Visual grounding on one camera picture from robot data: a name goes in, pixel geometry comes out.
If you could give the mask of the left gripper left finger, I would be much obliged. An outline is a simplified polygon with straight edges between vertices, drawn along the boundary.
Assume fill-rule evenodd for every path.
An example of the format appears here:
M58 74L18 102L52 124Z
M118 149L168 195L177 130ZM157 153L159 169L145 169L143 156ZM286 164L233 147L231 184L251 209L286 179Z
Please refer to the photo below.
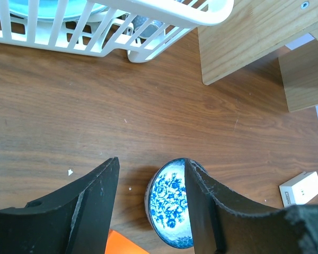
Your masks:
M109 158L24 208L0 210L0 253L104 253L119 169Z

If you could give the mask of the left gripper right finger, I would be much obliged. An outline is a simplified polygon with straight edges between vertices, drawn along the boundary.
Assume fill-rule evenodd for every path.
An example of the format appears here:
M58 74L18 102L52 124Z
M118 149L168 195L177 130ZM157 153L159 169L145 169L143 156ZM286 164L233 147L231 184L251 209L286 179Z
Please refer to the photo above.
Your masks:
M195 253L318 253L318 205L257 203L190 159L184 176Z

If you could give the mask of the orange razor package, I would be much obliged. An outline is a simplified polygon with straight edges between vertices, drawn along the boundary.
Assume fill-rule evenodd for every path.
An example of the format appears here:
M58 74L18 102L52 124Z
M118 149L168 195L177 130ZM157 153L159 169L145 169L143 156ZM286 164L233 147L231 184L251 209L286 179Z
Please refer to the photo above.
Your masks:
M148 254L148 252L119 232L110 229L105 254Z

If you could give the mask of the blue patterned small bowl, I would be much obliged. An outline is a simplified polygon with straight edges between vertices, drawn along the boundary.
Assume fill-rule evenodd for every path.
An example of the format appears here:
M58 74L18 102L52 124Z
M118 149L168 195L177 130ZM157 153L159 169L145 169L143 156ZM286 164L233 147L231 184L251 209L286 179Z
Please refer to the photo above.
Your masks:
M169 161L149 181L145 212L159 238L171 247L193 247L185 186L185 158Z

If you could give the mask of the white slim razor box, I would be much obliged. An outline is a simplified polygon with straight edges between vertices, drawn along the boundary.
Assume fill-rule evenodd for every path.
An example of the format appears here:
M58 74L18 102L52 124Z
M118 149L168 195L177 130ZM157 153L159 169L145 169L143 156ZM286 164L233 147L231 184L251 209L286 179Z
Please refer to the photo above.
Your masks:
M318 174L303 172L279 185L284 207L304 205L318 195Z

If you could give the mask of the wooden two-tier shelf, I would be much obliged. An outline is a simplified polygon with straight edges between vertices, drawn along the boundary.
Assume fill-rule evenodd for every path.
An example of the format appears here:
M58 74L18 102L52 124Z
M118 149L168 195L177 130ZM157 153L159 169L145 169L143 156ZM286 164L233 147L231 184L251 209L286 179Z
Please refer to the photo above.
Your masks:
M221 24L198 28L202 82L210 85L318 28L318 1L235 1Z

